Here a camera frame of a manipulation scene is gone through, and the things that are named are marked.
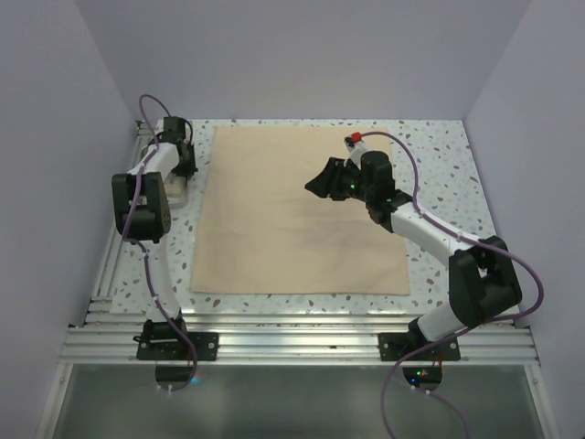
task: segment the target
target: beige cloth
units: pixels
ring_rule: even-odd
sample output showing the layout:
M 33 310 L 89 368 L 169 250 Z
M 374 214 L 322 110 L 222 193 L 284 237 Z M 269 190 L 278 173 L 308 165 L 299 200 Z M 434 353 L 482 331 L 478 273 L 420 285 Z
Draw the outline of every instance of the beige cloth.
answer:
M 409 294 L 403 238 L 367 215 L 363 202 L 304 189 L 344 137 L 367 128 L 216 129 L 191 287 L 201 293 Z M 388 152 L 384 137 L 371 149 Z

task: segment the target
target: lavender wall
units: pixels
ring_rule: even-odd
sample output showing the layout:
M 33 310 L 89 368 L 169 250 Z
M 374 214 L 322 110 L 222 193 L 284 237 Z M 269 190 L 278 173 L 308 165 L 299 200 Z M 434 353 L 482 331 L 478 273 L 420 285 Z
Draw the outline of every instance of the lavender wall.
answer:
M 533 0 L 465 119 L 498 231 L 547 287 L 530 323 L 569 439 L 585 436 L 583 17 L 580 0 Z
M 0 437 L 31 438 L 112 223 L 133 120 L 70 0 L 0 5 Z
M 467 114 L 530 3 L 75 1 L 130 108 L 415 119 Z

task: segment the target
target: speckled white tabletop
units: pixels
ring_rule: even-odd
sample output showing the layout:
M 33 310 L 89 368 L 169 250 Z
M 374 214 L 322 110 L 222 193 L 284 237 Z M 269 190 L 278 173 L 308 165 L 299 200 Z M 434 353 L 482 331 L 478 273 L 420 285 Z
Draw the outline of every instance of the speckled white tabletop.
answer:
M 346 126 L 387 128 L 411 148 L 420 170 L 420 202 L 435 215 L 480 237 L 495 234 L 477 169 L 461 121 L 369 121 L 369 120 L 212 120 L 193 121 L 199 172 L 189 181 L 188 204 L 173 209 L 169 234 L 171 277 L 179 304 L 187 313 L 200 314 L 424 314 L 447 299 L 445 267 L 421 247 L 407 241 L 410 295 L 379 294 L 200 294 L 191 291 L 190 268 L 197 244 L 197 220 L 211 160 L 216 126 Z M 340 154 L 344 153 L 343 139 Z M 393 145 L 399 187 L 412 193 L 410 162 Z M 145 311 L 142 290 L 142 256 L 124 244 L 112 288 L 111 312 L 136 314 Z

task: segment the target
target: black bracket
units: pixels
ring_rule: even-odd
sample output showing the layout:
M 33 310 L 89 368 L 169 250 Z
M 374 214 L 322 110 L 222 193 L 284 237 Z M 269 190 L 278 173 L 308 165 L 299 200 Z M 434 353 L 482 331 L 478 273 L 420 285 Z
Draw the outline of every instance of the black bracket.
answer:
M 397 361 L 414 350 L 407 339 L 407 333 L 378 334 L 378 348 L 382 361 Z M 461 352 L 457 339 L 443 343 L 436 348 L 423 352 L 411 360 L 433 361 L 442 353 L 443 361 L 459 361 Z
M 193 145 L 193 133 L 186 138 L 186 119 L 176 116 L 168 116 L 163 119 L 163 131 L 158 133 L 158 141 L 176 146 L 179 154 L 179 164 L 173 169 L 173 174 L 179 177 L 191 177 L 195 174 L 197 164 L 195 161 L 195 147 Z
M 197 352 L 197 361 L 215 361 L 218 356 L 219 334 L 217 332 L 188 332 L 186 334 L 189 340 L 195 345 Z M 191 360 L 191 355 L 186 349 L 186 344 L 177 340 L 151 342 L 149 344 L 140 343 L 140 337 L 136 336 L 134 341 L 138 341 L 138 350 L 136 359 L 145 361 L 165 361 L 165 360 Z

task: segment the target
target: purple cable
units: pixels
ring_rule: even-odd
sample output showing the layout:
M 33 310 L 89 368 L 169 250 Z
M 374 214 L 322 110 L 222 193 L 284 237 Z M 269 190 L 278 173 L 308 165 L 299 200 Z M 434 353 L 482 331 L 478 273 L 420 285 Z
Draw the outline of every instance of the purple cable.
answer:
M 141 190 L 141 186 L 142 186 L 142 175 L 143 175 L 144 168 L 146 167 L 146 165 L 148 165 L 148 162 L 150 162 L 150 160 L 153 158 L 153 156 L 158 152 L 158 149 L 160 147 L 160 144 L 158 142 L 158 137 L 156 136 L 156 132 L 154 131 L 152 124 L 150 123 L 150 121 L 148 120 L 148 117 L 146 117 L 146 113 L 144 112 L 144 107 L 143 107 L 143 99 L 144 98 L 149 98 L 155 102 L 158 102 L 160 104 L 160 106 L 163 107 L 166 114 L 169 116 L 171 115 L 171 113 L 167 110 L 165 105 L 162 102 L 160 102 L 157 98 L 155 98 L 152 94 L 143 94 L 140 96 L 140 99 L 138 100 L 138 106 L 140 107 L 140 114 L 143 116 L 143 119 L 146 122 L 146 126 L 148 127 L 148 130 L 150 131 L 151 135 L 154 138 L 155 147 L 144 158 L 144 161 L 143 161 L 144 166 L 142 166 L 138 170 L 138 172 L 136 173 L 136 185 L 134 188 L 134 195 L 132 198 L 132 203 L 130 205 L 130 209 L 128 210 L 128 216 L 126 217 L 126 221 L 124 222 L 124 227 L 122 229 L 122 240 L 138 245 L 140 247 L 140 249 L 143 251 L 143 254 L 144 254 L 144 275 L 146 277 L 146 285 L 148 286 L 148 291 L 150 293 L 150 296 L 154 299 L 154 304 L 156 305 L 156 307 L 158 308 L 160 313 L 165 318 L 166 323 L 168 323 L 168 325 L 183 339 L 183 341 L 186 342 L 186 344 L 189 347 L 189 351 L 190 351 L 191 356 L 193 358 L 193 368 L 191 369 L 191 373 L 189 374 L 188 380 L 186 380 L 183 384 L 181 384 L 177 388 L 173 388 L 172 385 L 169 385 L 169 387 L 167 388 L 170 391 L 181 391 L 182 389 L 187 387 L 189 385 L 189 383 L 191 382 L 191 380 L 193 379 L 193 377 L 195 377 L 195 373 L 197 371 L 197 351 L 195 349 L 195 346 L 193 345 L 193 342 L 183 333 L 183 331 L 181 331 L 181 329 L 179 329 L 175 325 L 175 323 L 173 322 L 171 317 L 166 313 L 165 309 L 163 308 L 163 306 L 161 305 L 161 303 L 158 300 L 158 295 L 156 295 L 156 292 L 154 291 L 152 279 L 150 276 L 150 266 L 148 264 L 148 250 L 146 249 L 146 247 L 144 247 L 144 244 L 142 244 L 141 242 L 139 242 L 137 240 L 129 240 L 128 239 L 128 231 L 130 230 L 130 225 L 132 224 L 132 218 L 133 218 L 134 212 L 136 211 L 136 207 L 138 206 L 138 199 L 140 198 L 140 190 Z
M 399 359 L 396 363 L 394 363 L 394 366 L 392 366 L 392 369 L 390 369 L 390 372 L 388 373 L 388 375 L 384 379 L 382 393 L 380 394 L 380 410 L 382 411 L 382 421 L 384 421 L 384 425 L 386 425 L 386 430 L 388 431 L 388 433 L 390 434 L 390 437 L 392 439 L 398 439 L 398 437 L 394 434 L 392 427 L 390 426 L 390 422 L 388 420 L 388 417 L 386 416 L 386 389 L 388 388 L 390 380 L 392 379 L 392 375 L 394 375 L 394 373 L 398 370 L 400 364 L 402 364 L 404 361 L 411 359 L 413 357 L 416 357 L 417 355 L 419 355 L 423 352 L 426 352 L 427 350 L 436 348 L 437 346 L 439 346 L 442 343 L 446 343 L 446 342 L 449 342 L 451 340 L 455 340 L 457 337 L 465 335 L 469 331 L 471 331 L 471 329 L 467 327 L 466 329 L 462 329 L 459 332 L 455 332 L 454 334 L 450 334 L 449 336 L 444 337 L 441 340 L 433 341 L 432 343 L 425 345 L 422 348 L 418 348 L 416 350 L 413 350 L 412 352 L 406 354 L 404 357 Z M 423 394 L 426 394 L 426 391 L 424 391 L 422 389 L 416 389 L 416 390 L 423 393 Z M 463 412 L 461 412 L 461 410 L 459 410 L 457 407 L 455 407 L 455 405 L 453 405 L 453 403 L 450 402 L 449 400 L 447 400 L 444 396 L 441 396 L 435 392 L 431 392 L 430 396 L 436 398 L 437 400 L 439 400 L 439 401 L 447 404 L 449 407 L 451 407 L 457 413 L 457 415 L 459 416 L 459 418 L 461 419 L 461 421 L 463 423 L 463 428 L 465 429 L 465 437 L 466 438 L 471 437 L 471 430 L 469 429 L 469 425 L 467 424 L 467 421 L 465 420 L 465 415 L 463 414 Z
M 148 118 L 146 117 L 146 112 L 144 111 L 144 106 L 143 106 L 144 98 L 152 99 L 153 101 L 158 103 L 163 108 L 163 110 L 165 110 L 167 116 L 170 116 L 171 113 L 168 111 L 168 108 L 166 108 L 166 106 L 160 101 L 160 99 L 156 98 L 152 94 L 147 94 L 147 93 L 141 94 L 140 98 L 138 98 L 138 108 L 140 108 L 140 114 L 143 116 L 144 122 L 146 123 L 146 126 L 148 127 L 148 131 L 150 131 L 150 134 L 152 134 L 154 136 L 154 141 L 156 143 L 156 149 L 158 149 L 158 139 L 156 138 L 156 133 L 154 132 L 154 128 L 153 128 L 152 124 L 150 123 L 150 121 L 148 120 Z
M 488 323 L 499 322 L 502 320 L 508 320 L 508 319 L 513 319 L 513 318 L 520 318 L 520 317 L 529 316 L 530 314 L 534 313 L 537 309 L 539 309 L 540 306 L 542 305 L 542 302 L 544 301 L 544 298 L 545 298 L 545 288 L 544 288 L 544 285 L 542 284 L 542 281 L 540 280 L 540 277 L 538 276 L 537 272 L 519 256 L 516 256 L 515 254 L 513 254 L 511 252 L 500 249 L 500 248 L 495 247 L 493 245 L 489 245 L 489 244 L 485 244 L 483 242 L 469 239 L 465 236 L 459 237 L 457 235 L 457 233 L 454 232 L 453 230 L 449 229 L 448 227 L 443 226 L 442 224 L 440 224 L 439 222 L 437 222 L 433 218 L 429 217 L 428 215 L 421 213 L 420 206 L 419 206 L 419 190 L 420 190 L 420 188 L 419 188 L 419 168 L 417 167 L 417 163 L 416 163 L 416 160 L 414 159 L 414 156 L 412 155 L 412 153 L 410 152 L 408 147 L 404 144 L 404 142 L 402 142 L 400 139 L 398 139 L 398 137 L 396 137 L 395 135 L 392 135 L 390 133 L 385 133 L 383 131 L 371 131 L 368 133 L 362 133 L 362 137 L 367 137 L 369 135 L 384 135 L 384 136 L 392 139 L 394 142 L 399 144 L 399 146 L 402 148 L 402 150 L 409 157 L 410 163 L 412 164 L 412 171 L 414 172 L 414 190 L 413 190 L 413 194 L 412 194 L 412 205 L 414 206 L 414 209 L 425 220 L 427 220 L 430 224 L 432 224 L 437 229 L 447 233 L 448 235 L 450 235 L 454 238 L 460 239 L 463 242 L 466 242 L 470 245 L 476 245 L 476 246 L 478 246 L 482 249 L 488 250 L 490 252 L 504 255 L 505 257 L 511 259 L 512 261 L 515 261 L 515 262 L 519 263 L 520 265 L 522 265 L 525 268 L 525 270 L 533 277 L 535 283 L 537 284 L 537 289 L 538 289 L 536 302 L 532 306 L 530 306 L 528 309 L 526 309 L 520 313 L 514 314 L 512 316 L 495 317 L 495 318 L 492 318 L 491 320 L 488 320 Z M 420 349 L 417 349 L 413 352 L 410 352 L 409 354 L 407 354 L 404 357 L 402 357 L 401 359 L 399 359 L 396 362 L 396 364 L 394 365 L 394 367 L 390 370 L 390 372 L 388 373 L 388 376 L 384 380 L 384 387 L 382 388 L 382 393 L 380 395 L 380 409 L 382 411 L 382 420 L 384 421 L 384 424 L 386 425 L 386 429 L 387 429 L 388 433 L 390 434 L 390 437 L 392 437 L 393 439 L 397 439 L 397 436 L 394 434 L 394 432 L 392 431 L 392 428 L 390 427 L 390 424 L 388 422 L 388 418 L 386 415 L 386 390 L 387 390 L 388 384 L 390 382 L 390 379 L 392 378 L 392 375 L 394 374 L 394 372 L 396 372 L 396 370 L 398 369 L 398 366 L 402 362 L 406 361 L 407 359 L 411 359 L 415 355 L 419 355 L 422 352 L 426 352 L 427 350 L 433 349 L 436 346 L 439 346 L 440 344 L 442 344 L 444 342 L 447 342 L 447 341 L 450 341 L 454 338 L 457 338 L 458 336 L 462 336 L 464 334 L 467 334 L 469 331 L 470 331 L 469 328 L 463 329 L 462 331 L 459 331 L 455 334 L 451 334 L 447 337 L 444 337 L 440 340 L 437 340 L 433 343 L 430 343 L 429 345 L 426 345 Z M 434 393 L 432 395 L 435 396 L 436 398 L 440 399 L 441 401 L 447 403 L 448 405 L 450 405 L 457 412 L 459 417 L 462 419 L 463 425 L 465 427 L 465 437 L 471 437 L 471 432 L 469 431 L 467 423 L 463 417 L 463 413 L 460 412 L 450 402 L 445 400 L 440 395 L 435 395 Z

